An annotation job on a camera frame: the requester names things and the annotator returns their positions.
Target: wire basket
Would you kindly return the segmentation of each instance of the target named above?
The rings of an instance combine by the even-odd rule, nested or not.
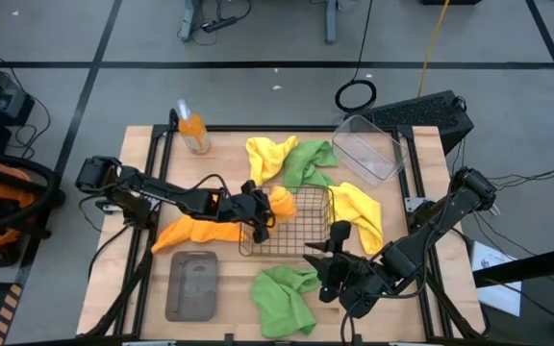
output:
[[[263,187],[270,193],[270,187]],[[325,187],[302,186],[292,195],[296,215],[282,221],[270,238],[260,244],[253,240],[253,227],[241,223],[239,252],[243,256],[317,255],[320,251],[305,246],[306,242],[324,241],[334,219],[333,191]]]

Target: yellow towel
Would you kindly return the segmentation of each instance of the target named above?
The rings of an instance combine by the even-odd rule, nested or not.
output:
[[[334,221],[349,221],[358,226],[365,252],[375,254],[382,246],[382,211],[380,204],[350,183],[328,186],[333,191]]]
[[[247,139],[247,154],[251,163],[251,179],[261,186],[279,173],[286,156],[298,145],[298,138],[291,136],[281,144],[265,137]]]
[[[284,187],[273,187],[268,202],[270,209],[275,213],[275,226],[296,214],[294,198]],[[210,240],[239,241],[239,232],[240,223],[215,223],[194,220],[189,215],[183,215],[160,233],[151,252],[155,254],[164,247],[174,246],[188,239],[199,243]]]

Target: spray bottle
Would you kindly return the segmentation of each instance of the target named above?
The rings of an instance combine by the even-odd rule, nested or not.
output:
[[[185,100],[177,101],[179,105],[179,133],[185,144],[194,154],[204,154],[211,147],[207,128],[200,115],[192,113]]]

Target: green cloth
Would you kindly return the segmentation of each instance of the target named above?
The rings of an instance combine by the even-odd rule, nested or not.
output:
[[[298,188],[304,184],[328,187],[333,184],[333,180],[315,167],[337,165],[333,147],[328,141],[317,139],[298,143],[284,161],[284,186],[292,193],[298,192]]]
[[[251,285],[251,297],[260,309],[262,335],[279,338],[299,331],[304,335],[311,333],[315,317],[300,294],[318,287],[314,269],[280,265],[263,270]]]

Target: paper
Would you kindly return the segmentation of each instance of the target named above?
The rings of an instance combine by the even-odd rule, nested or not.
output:
[[[475,271],[489,268],[512,260],[515,258],[476,241],[471,257],[471,269]],[[508,286],[520,291],[521,282],[511,283]],[[478,288],[478,299],[480,303],[508,312],[516,317],[520,316],[520,294],[502,285]]]

